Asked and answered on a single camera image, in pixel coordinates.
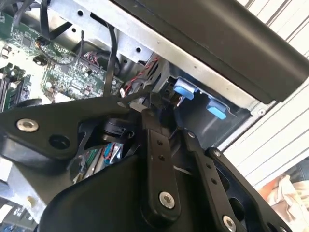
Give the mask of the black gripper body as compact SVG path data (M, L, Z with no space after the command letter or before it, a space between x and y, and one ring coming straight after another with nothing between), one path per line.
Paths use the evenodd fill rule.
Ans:
M133 155L54 197L41 232L215 232L214 215L194 176L165 156Z

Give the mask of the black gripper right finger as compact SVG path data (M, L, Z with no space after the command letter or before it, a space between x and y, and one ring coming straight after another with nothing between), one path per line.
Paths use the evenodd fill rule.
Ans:
M186 129L179 111L164 111L175 161L189 171L198 185L208 232L289 232L291 229L217 148L204 150L197 136Z

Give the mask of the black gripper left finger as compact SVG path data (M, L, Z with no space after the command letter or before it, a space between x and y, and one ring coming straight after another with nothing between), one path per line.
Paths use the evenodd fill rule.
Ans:
M64 173L79 154L107 142L124 145L119 162L133 155L171 159L157 112L138 112L113 97L15 108L0 115L0 153L36 174Z

